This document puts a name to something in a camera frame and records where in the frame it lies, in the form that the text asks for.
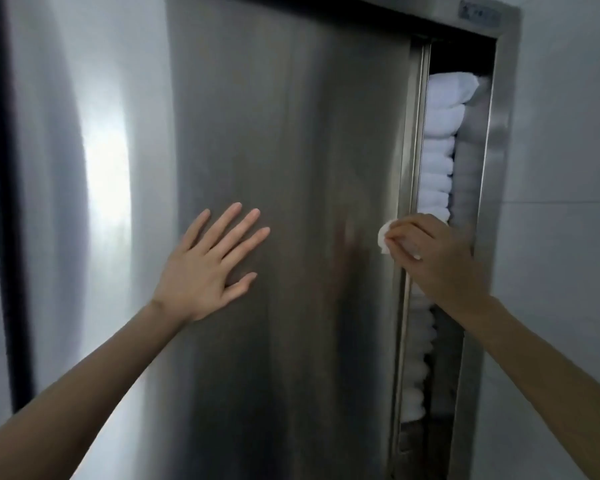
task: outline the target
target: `left hand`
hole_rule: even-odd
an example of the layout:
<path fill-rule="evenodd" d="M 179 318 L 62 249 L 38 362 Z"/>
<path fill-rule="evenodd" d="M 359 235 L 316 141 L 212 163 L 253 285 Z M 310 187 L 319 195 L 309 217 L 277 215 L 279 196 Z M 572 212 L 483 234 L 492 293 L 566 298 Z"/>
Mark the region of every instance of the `left hand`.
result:
<path fill-rule="evenodd" d="M 241 209 L 242 204 L 234 203 L 197 243 L 198 234 L 211 212 L 206 209 L 196 218 L 169 256 L 153 294 L 152 304 L 158 305 L 167 316 L 176 320 L 196 321 L 247 293 L 250 284 L 256 279 L 256 273 L 249 273 L 228 287 L 226 277 L 267 238 L 270 229 L 259 229 L 246 241 L 238 244 L 260 217 L 260 211 L 253 209 L 220 240 Z"/>

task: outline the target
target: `label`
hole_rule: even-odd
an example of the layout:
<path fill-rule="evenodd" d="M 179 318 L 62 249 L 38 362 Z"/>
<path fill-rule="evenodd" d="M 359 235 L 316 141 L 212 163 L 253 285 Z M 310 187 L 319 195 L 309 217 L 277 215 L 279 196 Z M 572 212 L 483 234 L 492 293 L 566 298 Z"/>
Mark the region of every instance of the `label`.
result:
<path fill-rule="evenodd" d="M 502 21 L 502 14 L 498 10 L 465 0 L 460 1 L 458 16 L 488 29 L 497 29 Z"/>

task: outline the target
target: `stainless steel door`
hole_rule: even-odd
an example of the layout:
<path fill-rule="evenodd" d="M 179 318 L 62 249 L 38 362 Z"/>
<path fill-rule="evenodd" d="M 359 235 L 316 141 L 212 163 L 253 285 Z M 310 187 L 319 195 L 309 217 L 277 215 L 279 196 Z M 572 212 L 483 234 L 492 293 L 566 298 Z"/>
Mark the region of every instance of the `stainless steel door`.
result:
<path fill-rule="evenodd" d="M 77 478 L 384 476 L 409 38 L 248 0 L 6 2 L 37 390 L 200 210 L 272 227 L 248 297 L 174 340 Z"/>

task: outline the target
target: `tile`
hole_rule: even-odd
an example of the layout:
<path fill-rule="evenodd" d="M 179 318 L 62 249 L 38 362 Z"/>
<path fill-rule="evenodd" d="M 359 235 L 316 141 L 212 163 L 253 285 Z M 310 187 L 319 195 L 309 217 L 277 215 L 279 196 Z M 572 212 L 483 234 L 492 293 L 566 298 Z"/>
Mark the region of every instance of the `tile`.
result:
<path fill-rule="evenodd" d="M 473 480 L 584 480 L 512 382 L 485 379 L 473 445 Z"/>
<path fill-rule="evenodd" d="M 491 289 L 600 382 L 600 204 L 504 204 Z"/>
<path fill-rule="evenodd" d="M 600 201 L 600 0 L 523 0 L 505 201 Z"/>

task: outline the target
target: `forearm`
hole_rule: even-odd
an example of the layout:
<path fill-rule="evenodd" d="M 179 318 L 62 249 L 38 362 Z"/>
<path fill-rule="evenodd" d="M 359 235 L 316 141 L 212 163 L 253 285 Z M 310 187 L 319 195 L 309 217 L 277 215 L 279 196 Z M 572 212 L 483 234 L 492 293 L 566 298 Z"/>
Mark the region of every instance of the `forearm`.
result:
<path fill-rule="evenodd" d="M 600 479 L 600 384 L 495 299 L 459 321 L 513 380 L 583 472 Z"/>
<path fill-rule="evenodd" d="M 113 409 L 180 326 L 157 307 L 145 307 L 9 420 L 0 429 L 0 479 L 70 478 Z"/>

